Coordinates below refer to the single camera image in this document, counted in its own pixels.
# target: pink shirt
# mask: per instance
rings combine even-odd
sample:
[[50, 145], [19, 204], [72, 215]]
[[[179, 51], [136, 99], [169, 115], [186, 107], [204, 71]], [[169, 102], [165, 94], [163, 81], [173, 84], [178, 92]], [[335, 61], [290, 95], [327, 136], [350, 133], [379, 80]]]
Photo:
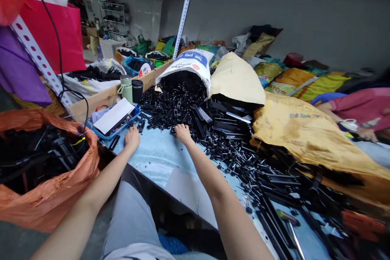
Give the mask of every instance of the pink shirt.
[[383, 113], [390, 107], [390, 88], [362, 89], [329, 103], [332, 112], [342, 119], [356, 119], [361, 127], [374, 131], [390, 128], [390, 115]]

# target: person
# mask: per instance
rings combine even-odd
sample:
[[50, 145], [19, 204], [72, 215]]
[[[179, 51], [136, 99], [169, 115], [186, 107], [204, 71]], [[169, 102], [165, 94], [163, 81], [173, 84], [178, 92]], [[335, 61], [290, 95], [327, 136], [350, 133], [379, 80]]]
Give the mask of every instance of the person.
[[[175, 127], [187, 148], [200, 181], [210, 197], [219, 234], [228, 259], [273, 259], [248, 214], [220, 171], [192, 140], [187, 125]], [[159, 242], [146, 195], [128, 160], [140, 136], [136, 126], [125, 135], [123, 151], [91, 183], [32, 259], [79, 259], [95, 219], [121, 178], [102, 259], [173, 260], [214, 259], [190, 252], [172, 256]]]
[[390, 88], [362, 89], [317, 106], [336, 123], [355, 119], [356, 133], [365, 140], [377, 142], [377, 135], [390, 137]]

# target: white card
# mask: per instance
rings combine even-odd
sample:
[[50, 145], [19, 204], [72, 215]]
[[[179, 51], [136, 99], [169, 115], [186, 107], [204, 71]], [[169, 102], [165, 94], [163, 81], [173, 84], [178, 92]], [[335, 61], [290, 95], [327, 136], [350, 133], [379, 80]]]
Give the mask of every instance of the white card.
[[103, 134], [106, 134], [126, 115], [130, 114], [134, 108], [135, 106], [129, 103], [127, 99], [123, 98], [111, 110], [97, 120], [93, 126], [99, 129]]

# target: table surface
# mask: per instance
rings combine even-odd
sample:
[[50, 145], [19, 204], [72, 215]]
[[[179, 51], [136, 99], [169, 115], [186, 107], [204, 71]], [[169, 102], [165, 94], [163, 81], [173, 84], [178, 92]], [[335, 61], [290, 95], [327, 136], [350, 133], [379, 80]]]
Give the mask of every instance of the table surface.
[[[203, 220], [218, 229], [210, 198], [199, 180], [195, 166], [185, 146], [174, 136], [170, 135], [169, 130], [147, 130], [146, 126], [147, 121], [143, 133], [141, 133], [139, 147], [128, 163], [146, 178], [151, 180], [155, 185], [160, 187], [165, 193], [183, 203]], [[120, 139], [113, 150], [115, 155], [118, 155], [123, 150], [125, 133], [126, 131], [122, 131], [122, 133], [120, 133]], [[111, 141], [103, 142], [107, 148], [110, 143]], [[203, 146], [198, 146], [203, 151], [205, 150]], [[227, 167], [224, 162], [220, 162], [220, 164], [222, 169]], [[245, 193], [242, 189], [237, 187], [240, 186], [241, 181], [236, 176], [225, 174], [222, 171], [221, 173], [226, 178], [226, 181], [229, 183], [231, 188], [236, 192], [240, 202], [244, 205]], [[282, 211], [290, 214], [289, 208], [275, 202], [272, 203], [276, 209], [281, 209]], [[255, 224], [261, 237], [271, 250], [275, 259], [279, 259], [271, 242], [268, 240], [268, 236], [262, 228], [256, 213], [254, 212], [255, 209], [250, 204], [249, 206], [252, 208], [253, 214], [248, 216]], [[306, 260], [330, 259], [325, 246], [321, 243], [315, 232], [309, 227], [301, 214], [295, 216], [295, 218], [301, 222], [301, 226], [295, 228], [295, 232]]]

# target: hand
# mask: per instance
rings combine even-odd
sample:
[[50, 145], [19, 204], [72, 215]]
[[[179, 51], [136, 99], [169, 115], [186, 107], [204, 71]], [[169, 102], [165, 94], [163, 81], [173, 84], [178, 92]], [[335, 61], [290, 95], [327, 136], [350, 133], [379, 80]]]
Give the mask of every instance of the hand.
[[139, 145], [140, 137], [138, 129], [135, 125], [130, 127], [129, 131], [127, 131], [125, 135], [125, 147], [133, 147], [136, 149]]
[[188, 125], [177, 124], [175, 127], [175, 132], [176, 132], [176, 137], [183, 144], [192, 141], [190, 128], [188, 127]]
[[356, 133], [363, 139], [370, 140], [372, 142], [378, 141], [373, 129], [359, 128]]

